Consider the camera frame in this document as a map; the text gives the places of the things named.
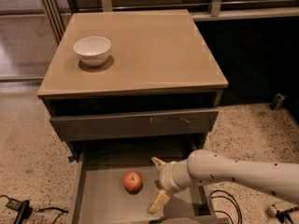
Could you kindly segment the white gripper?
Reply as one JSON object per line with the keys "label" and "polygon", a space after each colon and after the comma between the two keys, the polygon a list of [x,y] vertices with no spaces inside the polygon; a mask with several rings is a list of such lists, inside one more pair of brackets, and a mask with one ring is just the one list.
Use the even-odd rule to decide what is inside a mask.
{"label": "white gripper", "polygon": [[155,214],[161,210],[176,194],[192,185],[192,177],[187,169],[187,161],[164,162],[157,157],[151,158],[160,172],[160,184],[163,189],[157,189],[149,205],[148,212]]}

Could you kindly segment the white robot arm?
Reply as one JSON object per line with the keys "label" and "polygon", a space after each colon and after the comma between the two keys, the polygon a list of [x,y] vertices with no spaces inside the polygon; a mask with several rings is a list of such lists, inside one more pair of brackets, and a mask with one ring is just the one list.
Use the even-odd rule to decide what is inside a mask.
{"label": "white robot arm", "polygon": [[182,161],[151,160],[159,173],[158,189],[148,212],[155,214],[171,197],[192,186],[206,186],[223,181],[258,190],[283,201],[299,204],[299,164],[240,161],[215,152],[198,149]]}

